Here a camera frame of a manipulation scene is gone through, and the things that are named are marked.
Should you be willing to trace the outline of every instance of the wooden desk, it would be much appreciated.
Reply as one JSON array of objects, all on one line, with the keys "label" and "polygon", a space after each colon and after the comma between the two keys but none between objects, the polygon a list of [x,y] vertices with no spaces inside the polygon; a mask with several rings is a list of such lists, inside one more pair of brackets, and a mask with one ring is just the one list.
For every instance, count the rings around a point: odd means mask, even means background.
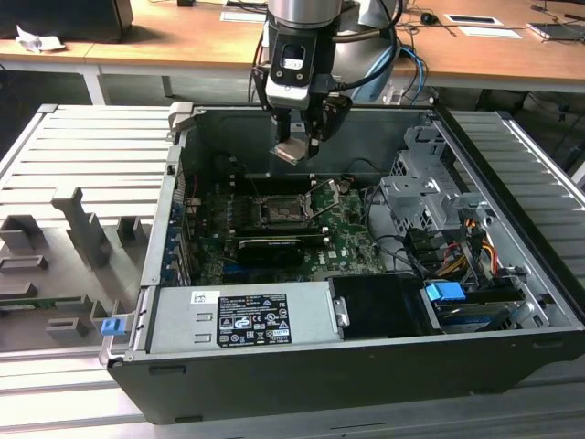
[{"label": "wooden desk", "polygon": [[261,24],[219,21],[221,6],[133,0],[132,8],[134,26],[124,43],[94,44],[88,63],[247,69],[262,32]]},{"label": "wooden desk", "polygon": [[[552,23],[553,19],[530,9],[529,0],[418,0],[416,6],[430,8],[444,25],[452,23],[444,14],[493,16],[515,30],[522,39],[467,37],[457,27],[423,27],[414,36],[417,53],[429,65],[430,85],[531,91],[585,92],[585,46],[579,43],[542,42],[527,23]],[[585,7],[548,3],[550,13],[585,15]],[[420,11],[412,8],[402,22],[420,25]],[[410,36],[399,32],[404,44]],[[404,60],[395,68],[405,73]]]},{"label": "wooden desk", "polygon": [[[449,24],[446,13],[495,16],[503,27],[526,27],[528,22],[552,22],[530,10],[529,0],[417,0]],[[585,7],[548,3],[562,17],[585,15]],[[177,7],[174,0],[150,3],[133,0],[133,29],[123,44],[67,43],[69,50],[55,54],[26,53],[14,41],[0,41],[0,62],[12,70],[66,71],[82,74],[94,103],[107,103],[102,74],[163,76],[165,94],[171,95],[169,77],[247,77],[260,24],[220,22],[215,5]],[[406,12],[402,22],[420,24],[420,11]],[[585,46],[542,43],[529,29],[517,30],[522,39],[467,37],[451,27],[424,27],[414,36],[415,47],[429,65],[428,85],[531,91],[585,92]],[[410,36],[399,37],[410,44]],[[414,73],[412,62],[401,59],[394,69],[399,86]]]}]

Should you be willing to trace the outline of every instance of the yellow wire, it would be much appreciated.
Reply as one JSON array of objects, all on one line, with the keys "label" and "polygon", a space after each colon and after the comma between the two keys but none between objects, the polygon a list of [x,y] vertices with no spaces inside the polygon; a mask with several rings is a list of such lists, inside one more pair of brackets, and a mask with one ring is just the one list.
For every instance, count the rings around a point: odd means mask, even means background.
[{"label": "yellow wire", "polygon": [[465,259],[465,256],[461,256],[457,261],[455,261],[454,263],[452,263],[451,265],[449,265],[444,270],[441,270],[441,271],[437,272],[437,274],[443,276],[445,274],[452,273],[457,268],[459,268],[460,266],[464,265],[466,262],[467,262],[467,260]]}]

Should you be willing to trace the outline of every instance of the paper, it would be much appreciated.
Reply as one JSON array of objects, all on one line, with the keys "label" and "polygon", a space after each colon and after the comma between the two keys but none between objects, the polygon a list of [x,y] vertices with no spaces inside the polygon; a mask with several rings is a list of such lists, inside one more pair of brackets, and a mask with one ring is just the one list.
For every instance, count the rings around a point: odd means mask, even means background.
[{"label": "paper", "polygon": [[468,37],[522,38],[510,29],[459,26],[459,30]]},{"label": "paper", "polygon": [[65,48],[57,37],[38,37],[22,30],[20,26],[17,26],[16,30],[18,31],[16,41],[29,52],[40,53]]},{"label": "paper", "polygon": [[235,21],[244,23],[264,23],[266,14],[252,14],[248,12],[229,12],[225,11],[219,16],[219,21]]}]

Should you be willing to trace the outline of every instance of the warning label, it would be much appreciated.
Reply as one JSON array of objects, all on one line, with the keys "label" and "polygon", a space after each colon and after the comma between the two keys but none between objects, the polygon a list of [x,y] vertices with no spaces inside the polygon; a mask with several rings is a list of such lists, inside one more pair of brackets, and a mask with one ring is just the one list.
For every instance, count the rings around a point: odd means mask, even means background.
[{"label": "warning label", "polygon": [[243,295],[218,299],[218,345],[239,348],[291,343],[286,294]]}]

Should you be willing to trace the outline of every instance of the red wire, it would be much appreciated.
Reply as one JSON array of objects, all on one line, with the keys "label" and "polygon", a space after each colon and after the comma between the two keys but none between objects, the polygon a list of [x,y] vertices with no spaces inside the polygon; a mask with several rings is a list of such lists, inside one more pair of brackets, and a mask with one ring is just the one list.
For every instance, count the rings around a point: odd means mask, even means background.
[{"label": "red wire", "polygon": [[457,244],[457,243],[454,243],[454,244],[451,244],[451,245],[449,245],[449,247],[447,247],[447,248],[445,249],[445,257],[444,257],[444,259],[442,260],[442,264],[443,264],[443,265],[444,265],[445,263],[447,263],[447,258],[449,257],[449,252],[450,252],[450,250],[454,249],[455,247],[461,247],[461,245],[460,245],[460,244]]}]

